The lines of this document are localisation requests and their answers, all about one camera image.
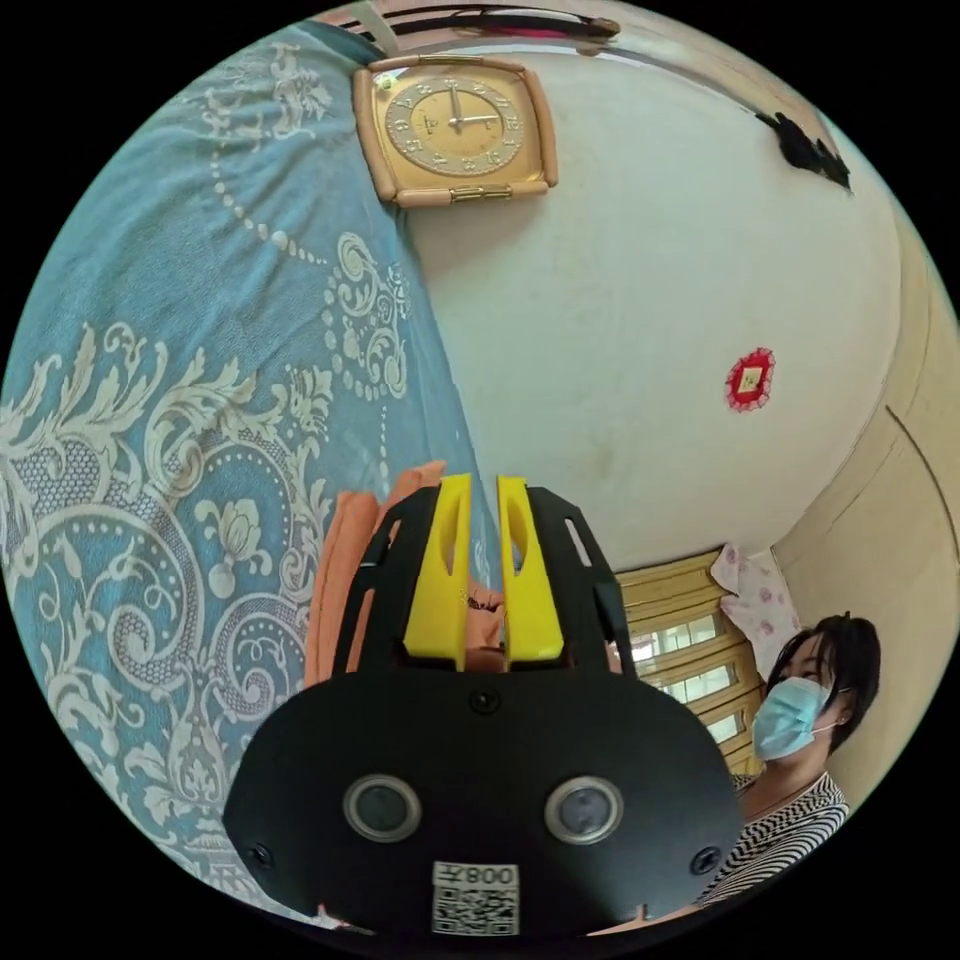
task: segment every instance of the clock face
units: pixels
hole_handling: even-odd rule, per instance
[[[384,115],[408,160],[443,176],[479,177],[505,167],[524,142],[517,104],[479,80],[428,77],[401,90]]]

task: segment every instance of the window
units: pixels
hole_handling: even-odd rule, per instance
[[[732,771],[756,772],[750,726],[760,705],[753,649],[720,609],[711,551],[618,575],[637,676],[687,705]]]

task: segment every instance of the black hair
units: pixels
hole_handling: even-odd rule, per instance
[[[800,645],[818,635],[821,640],[817,648],[817,676],[822,678],[828,672],[833,675],[833,689],[823,709],[829,709],[843,690],[849,691],[852,698],[850,719],[833,728],[833,753],[860,726],[876,699],[880,689],[880,639],[869,620],[851,617],[849,611],[842,617],[825,617],[815,627],[801,630],[780,651],[767,680],[768,692],[783,679],[783,672]]]

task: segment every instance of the qr code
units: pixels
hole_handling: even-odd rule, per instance
[[[520,932],[516,888],[435,887],[433,932],[472,937],[509,937]]]

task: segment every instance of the woman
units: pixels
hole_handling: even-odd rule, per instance
[[[792,866],[834,834],[849,808],[827,760],[860,725],[879,685],[880,641],[869,620],[846,613],[798,633],[780,652],[753,721],[763,771],[734,777],[745,826],[730,856],[692,906],[602,932],[719,903]]]

